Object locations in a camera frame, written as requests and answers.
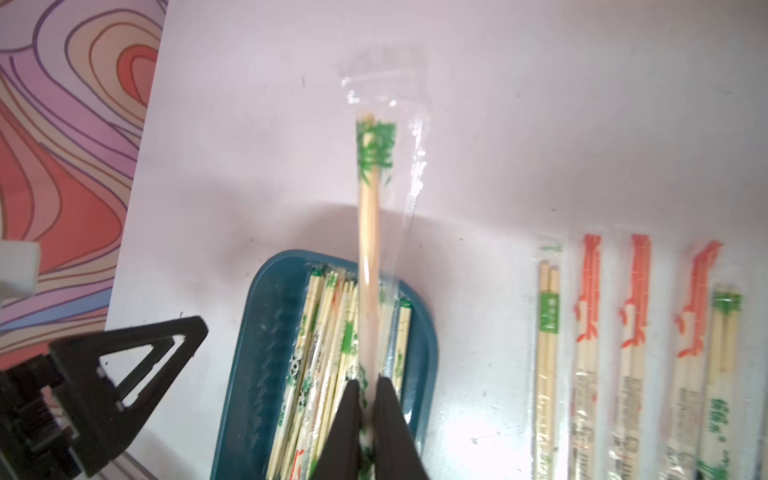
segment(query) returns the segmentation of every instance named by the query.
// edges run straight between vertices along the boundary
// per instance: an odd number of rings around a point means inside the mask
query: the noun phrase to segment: blue tray
[[[211,480],[266,476],[285,378],[313,265],[357,271],[357,264],[305,250],[270,258],[250,285],[221,415]],[[421,452],[435,391],[437,337],[429,311],[405,283],[413,304],[402,411]]]

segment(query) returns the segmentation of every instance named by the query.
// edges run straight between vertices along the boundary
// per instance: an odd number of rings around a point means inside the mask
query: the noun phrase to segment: white surface
[[[768,6],[545,3],[170,3],[108,316],[108,329],[182,313],[210,327],[129,448],[158,478],[209,475],[261,264],[297,247],[356,258],[353,116],[335,65],[401,38],[424,44],[433,102],[399,271],[439,338],[429,474],[528,477],[541,232],[654,234],[646,421],[656,434],[679,252],[718,237],[765,292]],[[602,326],[618,321],[612,278]],[[575,288],[563,288],[565,329]],[[756,297],[753,318],[764,319]],[[764,330],[745,336],[750,415],[762,405],[766,375],[754,365],[765,362],[752,347]],[[643,478],[656,447],[644,444]]]

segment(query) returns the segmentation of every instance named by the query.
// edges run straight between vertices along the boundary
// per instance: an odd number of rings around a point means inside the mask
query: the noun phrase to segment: black clamp
[[[133,442],[170,384],[208,334],[199,316],[70,337],[50,344],[50,353],[0,371],[0,478],[69,480],[92,476]],[[125,406],[125,397],[174,345],[184,341]],[[151,346],[143,360],[115,386],[99,359]],[[41,393],[50,386],[71,424],[60,427]]]

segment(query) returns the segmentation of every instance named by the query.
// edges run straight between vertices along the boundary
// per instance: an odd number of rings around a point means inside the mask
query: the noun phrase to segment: wavy line pattern
[[[0,237],[41,246],[0,369],[104,328],[166,7],[0,0]]]

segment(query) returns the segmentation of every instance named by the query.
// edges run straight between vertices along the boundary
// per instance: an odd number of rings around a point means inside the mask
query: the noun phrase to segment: red printed design
[[[299,469],[298,470],[296,470],[296,465],[299,464],[299,458],[301,458],[302,455],[304,455],[304,451],[303,450],[299,450],[293,456],[293,468],[292,468],[292,471],[295,470],[296,474],[291,476],[291,480],[293,480],[294,478],[301,478],[301,465],[299,465]]]
[[[627,326],[627,306],[634,306],[634,334],[624,341],[621,348],[645,344],[645,327],[648,324],[648,286],[650,284],[650,237],[632,235],[632,294],[620,310],[621,324]]]
[[[599,235],[584,236],[584,269],[581,274],[581,296],[575,306],[576,321],[580,334],[576,343],[584,340],[597,339],[598,337],[598,313],[600,304],[600,242]],[[586,303],[586,318],[582,318],[579,305]]]
[[[717,260],[722,243],[711,241],[694,258],[694,269],[690,273],[689,302],[683,312],[677,316],[675,322],[680,330],[680,335],[685,334],[686,329],[693,328],[693,341],[690,348],[682,349],[677,358],[686,356],[698,356],[704,351],[704,333],[707,328],[707,288],[709,274]],[[686,314],[692,314],[694,324],[686,325]]]

